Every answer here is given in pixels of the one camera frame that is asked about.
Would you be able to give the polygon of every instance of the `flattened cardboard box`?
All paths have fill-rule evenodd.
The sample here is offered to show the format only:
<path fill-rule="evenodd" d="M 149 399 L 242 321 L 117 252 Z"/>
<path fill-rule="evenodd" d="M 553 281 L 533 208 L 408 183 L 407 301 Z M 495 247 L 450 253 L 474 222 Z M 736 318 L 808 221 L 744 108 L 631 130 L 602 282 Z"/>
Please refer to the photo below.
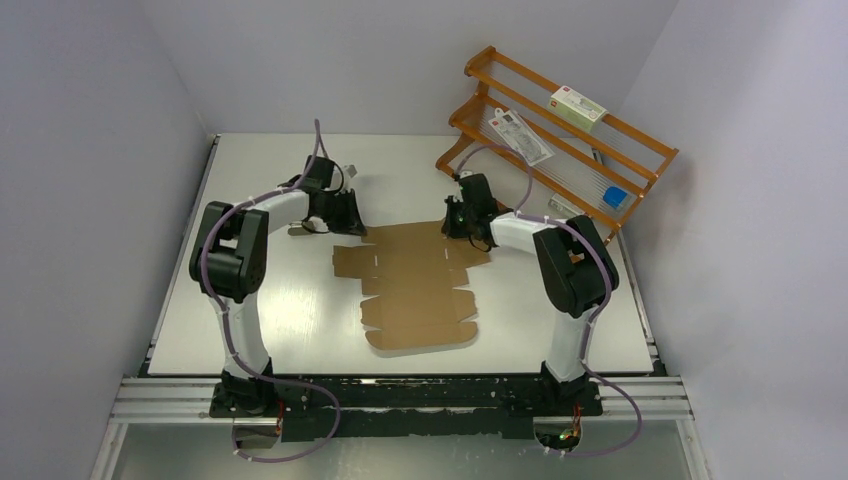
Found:
<path fill-rule="evenodd" d="M 477 324 L 466 268 L 489 262 L 489 254 L 465 240 L 445 238 L 441 221 L 368 227 L 360 247 L 335 246 L 335 276 L 362 279 L 362 323 L 376 330 L 365 338 L 380 350 L 463 343 Z"/>

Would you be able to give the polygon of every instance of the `tabletop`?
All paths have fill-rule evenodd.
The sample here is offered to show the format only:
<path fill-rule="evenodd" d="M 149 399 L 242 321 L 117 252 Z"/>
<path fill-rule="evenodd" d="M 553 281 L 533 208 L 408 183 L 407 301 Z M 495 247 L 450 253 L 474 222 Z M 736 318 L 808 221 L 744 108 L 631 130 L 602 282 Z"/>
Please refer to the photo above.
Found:
<path fill-rule="evenodd" d="M 324 135 L 330 158 L 354 164 L 359 210 L 368 226 L 439 220 L 444 199 L 456 184 L 435 169 L 436 159 L 456 137 Z M 207 168 L 199 205 L 237 203 L 273 189 L 303 168 L 312 152 L 310 134 L 224 134 Z M 506 205 L 526 188 L 525 173 L 489 152 L 466 168 L 487 175 Z M 552 192 L 534 184 L 526 213 L 555 215 Z M 190 220 L 184 245 L 193 245 L 200 214 Z M 359 245 L 356 237 L 292 237 L 278 231 L 268 239 L 265 281 L 259 291 L 262 335 L 275 373 L 457 374 L 538 372 L 550 346 L 554 309 L 544 292 L 536 259 L 496 248 L 492 261 L 468 269 L 477 305 L 477 336 L 468 343 L 415 351 L 385 352 L 371 347 L 360 323 L 358 281 L 333 275 L 333 245 Z M 609 252 L 621 277 L 592 337 L 589 366 L 599 372 L 652 370 L 642 320 L 627 276 L 621 247 Z M 224 346 L 206 296 L 188 273 L 183 249 L 153 340 L 151 375 L 218 375 Z"/>

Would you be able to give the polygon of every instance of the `purple cable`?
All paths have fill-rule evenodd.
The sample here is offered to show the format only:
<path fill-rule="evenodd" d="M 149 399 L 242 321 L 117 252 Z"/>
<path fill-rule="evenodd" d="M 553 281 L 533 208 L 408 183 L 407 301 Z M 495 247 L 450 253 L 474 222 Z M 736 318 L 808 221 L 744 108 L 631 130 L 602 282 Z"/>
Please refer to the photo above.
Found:
<path fill-rule="evenodd" d="M 244 361 L 242 361 L 241 357 L 239 357 L 238 352 L 236 352 L 235 343 L 233 342 L 233 335 L 232 335 L 232 331 L 230 330 L 229 309 L 227 308 L 226 303 L 224 303 L 224 301 L 221 299 L 221 297 L 218 296 L 217 293 L 215 293 L 215 290 L 212 288 L 212 282 L 209 280 L 209 250 L 212 248 L 212 244 L 215 242 L 215 237 L 218 235 L 218 231 L 221 229 L 221 227 L 224 226 L 225 223 L 227 223 L 227 221 L 233 215 L 235 215 L 236 213 L 238 213 L 238 212 L 240 212 L 240 211 L 242 211 L 242 210 L 244 210 L 248 207 L 251 207 L 251 206 L 253 206 L 253 205 L 255 205 L 259 202 L 263 202 L 265 200 L 268 200 L 269 198 L 273 198 L 273 197 L 276 197 L 278 195 L 284 195 L 284 194 L 286 194 L 286 193 L 288 193 L 292 190 L 296 190 L 297 188 L 299 188 L 300 184 L 303 183 L 304 178 L 306 178 L 306 174 L 309 173 L 309 170 L 312 168 L 312 164 L 315 163 L 315 157 L 318 155 L 318 146 L 319 145 L 321 146 L 321 150 L 323 151 L 324 156 L 326 156 L 327 151 L 324 149 L 324 142 L 321 139 L 321 124 L 318 122 L 318 119 L 315 119 L 315 147 L 312 150 L 312 156 L 309 157 L 309 162 L 306 164 L 306 168 L 304 169 L 303 174 L 300 176 L 300 178 L 298 178 L 297 181 L 295 181 L 294 184 L 291 187 L 283 188 L 283 189 L 279 189 L 279 190 L 273 190 L 273 191 L 270 191 L 268 193 L 263 193 L 262 195 L 259 195 L 256 198 L 253 198 L 253 199 L 248 200 L 246 202 L 239 203 L 238 205 L 231 208 L 226 214 L 224 214 L 224 216 L 222 216 L 218 220 L 217 223 L 215 223 L 215 226 L 212 227 L 212 230 L 209 232 L 209 235 L 206 237 L 206 241 L 203 244 L 203 250 L 200 253 L 200 278 L 201 278 L 201 281 L 203 282 L 203 287 L 209 293 L 209 296 L 212 297 L 213 300 L 215 300 L 215 303 L 217 303 L 218 307 L 221 309 L 221 322 L 222 322 L 223 330 L 224 330 L 224 341 L 227 344 L 227 351 L 228 351 L 229 355 L 231 355 L 233 357 L 233 361 L 236 363 L 236 365 L 238 365 L 239 368 L 241 368 L 242 370 L 247 372 L 248 375 L 250 375 L 252 377 L 256 377 L 260 380 L 264 380 L 266 382 L 272 382 L 272 383 L 276 383 L 276 384 L 280 384 L 280 385 L 287 385 L 287 386 L 298 387 L 298 388 L 308 388 L 308 389 L 320 392 L 320 393 L 326 395 L 327 398 L 330 399 L 330 401 L 333 403 L 333 407 L 336 410 L 336 418 L 335 418 L 335 421 L 333 422 L 333 427 L 330 429 L 330 433 L 328 433 L 326 437 L 324 437 L 322 440 L 320 440 L 317 444 L 313 445 L 312 447 L 307 448 L 306 450 L 304 450 L 300 453 L 297 453 L 295 455 L 290 455 L 288 457 L 280 457 L 280 458 L 253 457 L 251 455 L 248 455 L 248 454 L 242 452 L 241 449 L 238 447 L 238 443 L 236 442 L 235 429 L 233 429 L 232 441 L 233 441 L 233 448 L 235 449 L 235 454 L 238 455 L 239 457 L 245 459 L 245 460 L 252 461 L 252 462 L 257 462 L 257 463 L 289 462 L 289 461 L 292 461 L 292 460 L 297 460 L 298 458 L 303 458 L 303 457 L 315 452 L 319 448 L 326 445 L 330 441 L 330 439 L 333 438 L 333 435 L 336 434 L 336 431 L 339 429 L 339 422 L 341 421 L 342 407 L 339 404 L 339 399 L 336 398 L 336 396 L 333 395 L 332 392 L 330 392 L 329 390 L 327 390 L 326 388 L 324 388 L 320 385 L 314 385 L 314 384 L 308 383 L 308 382 L 299 382 L 297 380 L 283 380 L 283 379 L 279 379 L 279 378 L 274 378 L 274 377 L 262 375 L 261 373 L 250 368 L 247 364 L 244 363 Z"/>
<path fill-rule="evenodd" d="M 462 159 L 462 161 L 459 162 L 459 165 L 457 165 L 457 167 L 456 167 L 456 172 L 460 172 L 462 170 L 462 167 L 465 165 L 465 163 L 468 161 L 468 159 L 472 155 L 474 155 L 475 153 L 477 153 L 481 150 L 487 149 L 487 148 L 493 149 L 493 150 L 494 149 L 500 149 L 500 150 L 505 150 L 507 152 L 510 152 L 513 155 L 515 155 L 516 157 L 520 158 L 524 162 L 524 165 L 527 167 L 527 192 L 524 194 L 524 197 L 515 206 L 515 209 L 514 209 L 515 210 L 515 217 L 521 218 L 521 219 L 524 219 L 524 220 L 529 220 L 531 222 L 544 223 L 546 225 L 554 225 L 554 226 L 557 226 L 559 228 L 562 228 L 563 230 L 565 230 L 569 234 L 571 234 L 571 236 L 576 238 L 577 241 L 580 242 L 581 245 L 583 245 L 583 248 L 589 253 L 589 256 L 591 256 L 592 260 L 595 261 L 595 264 L 598 265 L 598 269 L 601 271 L 601 278 L 604 281 L 605 294 L 604 294 L 604 299 L 601 301 L 600 305 L 598 305 L 598 308 L 596 308 L 595 311 L 592 312 L 591 315 L 589 315 L 589 319 L 586 321 L 586 326 L 583 329 L 583 337 L 580 340 L 580 354 L 579 354 L 580 364 L 583 366 L 583 369 L 586 371 L 586 373 L 589 374 L 590 377 L 597 379 L 599 382 L 601 382 L 601 384 L 603 384 L 607 387 L 610 387 L 613 390 L 615 390 L 616 392 L 620 393 L 622 397 L 624 397 L 628 402 L 630 402 L 630 405 L 633 406 L 633 411 L 636 413 L 636 429 L 633 431 L 633 433 L 630 435 L 630 437 L 628 437 L 626 440 L 619 443 L 618 445 L 614 445 L 612 447 L 605 448 L 605 449 L 602 449 L 602 450 L 597 450 L 597 451 L 594 451 L 594 452 L 584 452 L 584 453 L 581 453 L 581 452 L 565 453 L 565 452 L 562 452 L 561 450 L 556 450 L 556 449 L 553 449 L 553 450 L 558 451 L 560 453 L 565 453 L 565 455 L 569 456 L 569 457 L 582 457 L 582 458 L 600 457 L 600 456 L 603 456 L 603 455 L 609 455 L 610 453 L 613 453 L 613 452 L 617 452 L 617 451 L 619 451 L 619 450 L 621 450 L 625 447 L 628 447 L 631 443 L 636 441 L 636 439 L 642 433 L 642 423 L 643 422 L 642 422 L 642 411 L 639 410 L 639 406 L 636 404 L 636 401 L 633 399 L 633 397 L 631 397 L 627 392 L 624 391 L 624 389 L 622 389 L 621 387 L 619 387 L 615 383 L 610 382 L 609 380 L 607 380 L 606 378 L 602 377 L 601 375 L 599 375 L 598 373 L 596 373 L 595 371 L 593 371 L 592 369 L 589 368 L 589 358 L 588 358 L 589 357 L 589 339 L 592 337 L 592 327 L 595 325 L 595 320 L 598 318 L 598 316 L 601 314 L 601 312 L 607 306 L 607 304 L 609 303 L 610 297 L 612 296 L 612 281 L 610 280 L 609 273 L 607 272 L 607 269 L 604 266 L 603 261 L 601 260 L 601 256 L 598 254 L 598 252 L 594 248 L 592 248 L 592 246 L 589 244 L 589 241 L 586 240 L 586 238 L 583 237 L 583 235 L 580 235 L 580 233 L 577 232 L 577 230 L 571 228 L 565 222 L 560 222 L 559 220 L 553 220 L 553 219 L 550 219 L 548 217 L 540 217 L 540 216 L 536 216 L 536 215 L 526 215 L 526 214 L 523 214 L 519 211 L 519 209 L 524 205 L 524 203 L 527 202 L 527 199 L 530 197 L 530 191 L 533 188 L 533 169 L 530 166 L 530 163 L 527 162 L 527 159 L 524 158 L 524 156 L 521 155 L 520 153 L 516 152 L 512 148 L 507 147 L 506 145 L 499 145 L 499 144 L 494 144 L 494 143 L 493 144 L 481 145 L 481 146 L 471 150 L 471 152 L 469 152 L 468 155 L 466 155 Z"/>

